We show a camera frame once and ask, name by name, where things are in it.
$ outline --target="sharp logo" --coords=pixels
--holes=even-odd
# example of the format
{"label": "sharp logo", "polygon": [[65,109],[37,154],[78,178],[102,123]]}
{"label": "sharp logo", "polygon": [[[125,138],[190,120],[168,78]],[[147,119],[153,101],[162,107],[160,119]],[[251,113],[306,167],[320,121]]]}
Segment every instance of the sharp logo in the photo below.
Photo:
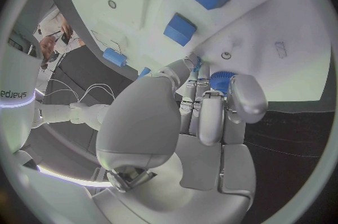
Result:
{"label": "sharp logo", "polygon": [[0,92],[0,96],[1,97],[6,97],[6,98],[23,98],[23,97],[27,97],[27,92],[22,92],[22,93],[14,93],[11,92],[11,90],[9,91],[1,91]]}

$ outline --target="round hole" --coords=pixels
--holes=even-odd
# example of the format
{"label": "round hole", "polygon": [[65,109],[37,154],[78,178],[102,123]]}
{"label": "round hole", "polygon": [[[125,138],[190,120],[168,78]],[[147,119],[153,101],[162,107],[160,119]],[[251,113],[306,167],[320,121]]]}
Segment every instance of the round hole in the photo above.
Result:
{"label": "round hole", "polygon": [[228,52],[223,52],[223,53],[221,54],[221,56],[222,56],[223,59],[226,59],[226,60],[228,60],[228,59],[231,58],[231,54],[228,53]]}
{"label": "round hole", "polygon": [[108,1],[108,5],[111,7],[111,8],[116,8],[116,3],[112,0],[109,0]]}

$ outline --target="person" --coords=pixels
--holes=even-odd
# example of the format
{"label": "person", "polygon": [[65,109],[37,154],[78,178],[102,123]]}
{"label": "person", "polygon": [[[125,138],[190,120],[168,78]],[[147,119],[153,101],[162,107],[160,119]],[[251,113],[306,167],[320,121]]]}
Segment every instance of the person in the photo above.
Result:
{"label": "person", "polygon": [[55,53],[67,53],[85,45],[58,8],[40,22],[38,31],[43,37],[40,41],[43,54],[42,69],[47,67],[50,58]]}

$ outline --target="circular mark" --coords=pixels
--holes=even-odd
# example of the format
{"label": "circular mark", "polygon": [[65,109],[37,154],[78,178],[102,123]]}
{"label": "circular mark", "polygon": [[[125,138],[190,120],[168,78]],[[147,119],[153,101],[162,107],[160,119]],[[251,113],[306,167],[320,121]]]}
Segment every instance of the circular mark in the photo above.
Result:
{"label": "circular mark", "polygon": [[108,5],[111,7],[111,8],[116,8],[116,3],[112,0],[109,0],[108,1]]}
{"label": "circular mark", "polygon": [[228,53],[228,52],[223,52],[223,53],[221,54],[221,57],[222,57],[223,59],[228,60],[228,59],[231,58],[231,54]]}

